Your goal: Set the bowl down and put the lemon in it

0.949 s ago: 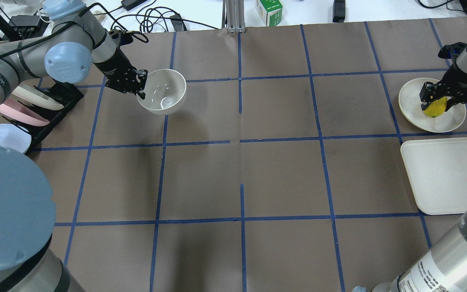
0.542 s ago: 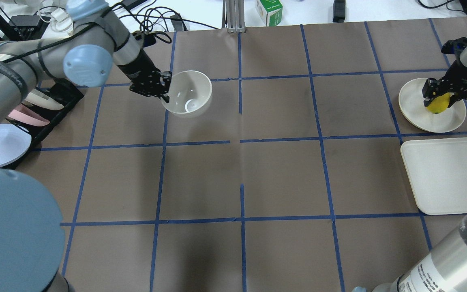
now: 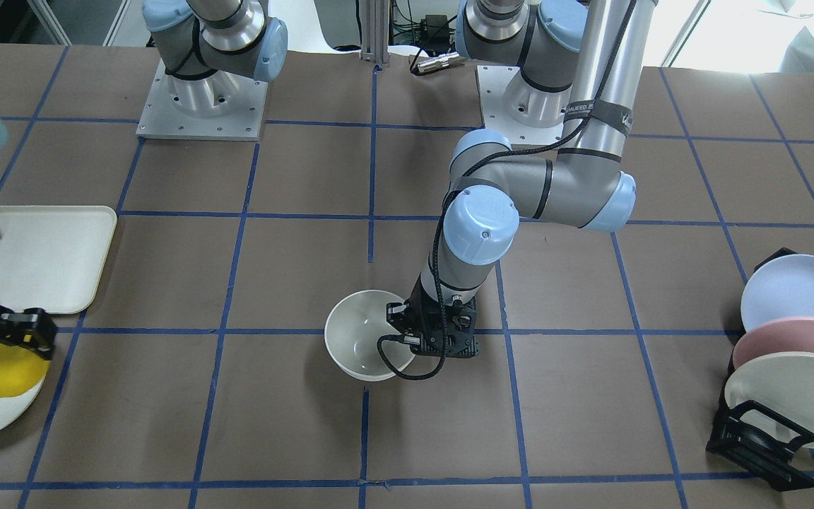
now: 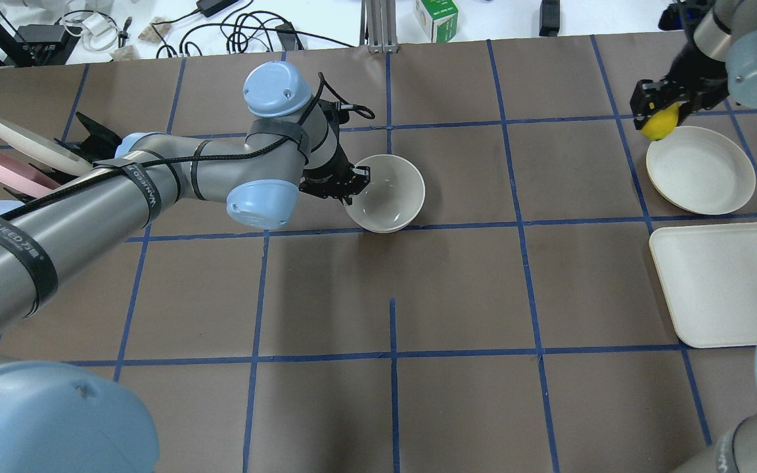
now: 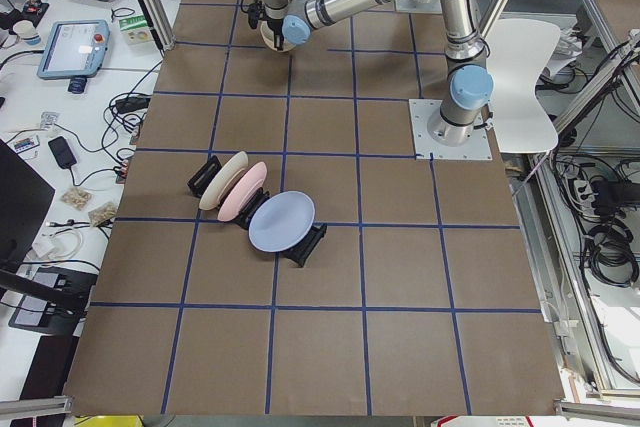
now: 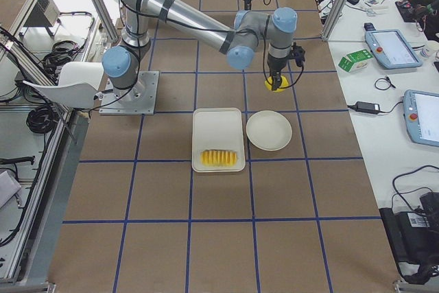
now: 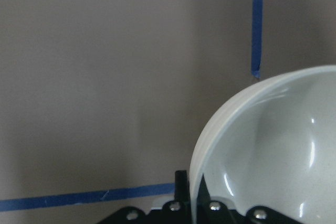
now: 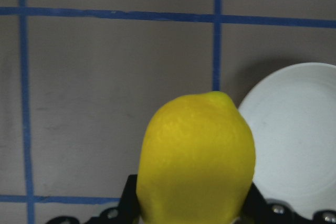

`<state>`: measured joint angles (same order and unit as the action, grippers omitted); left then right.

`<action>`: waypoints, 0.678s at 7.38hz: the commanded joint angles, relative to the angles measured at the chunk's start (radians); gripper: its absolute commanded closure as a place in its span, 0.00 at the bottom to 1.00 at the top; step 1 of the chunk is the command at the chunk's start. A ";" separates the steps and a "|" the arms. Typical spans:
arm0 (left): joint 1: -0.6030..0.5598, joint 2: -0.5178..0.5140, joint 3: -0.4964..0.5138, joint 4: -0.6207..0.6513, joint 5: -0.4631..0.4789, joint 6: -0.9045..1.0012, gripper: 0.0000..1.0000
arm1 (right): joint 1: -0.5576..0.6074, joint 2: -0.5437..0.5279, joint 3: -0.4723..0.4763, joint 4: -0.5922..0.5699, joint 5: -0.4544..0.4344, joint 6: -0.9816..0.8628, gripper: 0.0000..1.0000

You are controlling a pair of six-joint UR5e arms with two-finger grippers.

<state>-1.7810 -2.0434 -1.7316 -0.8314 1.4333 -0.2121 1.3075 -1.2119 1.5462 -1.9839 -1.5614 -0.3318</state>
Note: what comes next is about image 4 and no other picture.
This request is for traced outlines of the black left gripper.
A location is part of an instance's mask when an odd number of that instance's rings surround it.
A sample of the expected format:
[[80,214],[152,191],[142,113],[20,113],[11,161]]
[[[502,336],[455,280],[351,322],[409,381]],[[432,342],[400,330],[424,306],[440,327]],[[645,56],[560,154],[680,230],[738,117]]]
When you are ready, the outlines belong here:
[[328,162],[303,171],[298,190],[322,200],[351,200],[361,194],[370,182],[371,168],[352,165],[344,150],[336,148]]

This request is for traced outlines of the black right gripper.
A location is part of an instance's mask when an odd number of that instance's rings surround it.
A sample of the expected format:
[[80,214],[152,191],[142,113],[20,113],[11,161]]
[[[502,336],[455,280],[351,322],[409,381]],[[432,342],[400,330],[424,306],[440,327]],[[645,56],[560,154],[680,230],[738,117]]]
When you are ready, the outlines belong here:
[[640,132],[640,129],[643,128],[650,117],[670,105],[679,104],[681,106],[679,108],[679,126],[692,114],[702,110],[712,110],[726,98],[727,85],[725,83],[707,83],[705,87],[688,89],[688,87],[670,79],[661,79],[660,81],[643,79],[636,83],[633,93],[631,93],[629,108],[631,114],[633,114],[633,124]]

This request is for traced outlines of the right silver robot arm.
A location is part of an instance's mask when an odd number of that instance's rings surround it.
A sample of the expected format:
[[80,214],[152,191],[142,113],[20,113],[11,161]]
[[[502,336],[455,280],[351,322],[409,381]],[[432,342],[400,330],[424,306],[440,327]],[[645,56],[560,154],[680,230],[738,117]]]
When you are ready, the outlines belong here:
[[675,1],[658,29],[686,42],[660,79],[642,79],[629,101],[635,129],[661,140],[689,116],[731,98],[757,110],[757,1]]

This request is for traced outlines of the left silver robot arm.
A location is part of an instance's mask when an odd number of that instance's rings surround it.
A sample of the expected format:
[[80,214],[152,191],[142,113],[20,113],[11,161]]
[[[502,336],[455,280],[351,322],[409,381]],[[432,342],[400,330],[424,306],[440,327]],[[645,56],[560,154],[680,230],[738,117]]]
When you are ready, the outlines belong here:
[[[348,161],[339,127],[375,113],[325,91],[325,78],[313,90],[291,63],[266,62],[242,88],[255,117],[243,143],[133,133],[68,185],[1,214],[0,334],[183,198],[264,230],[288,224],[300,192],[351,204],[370,171]],[[0,355],[0,472],[150,472],[159,456],[155,422],[123,384]]]

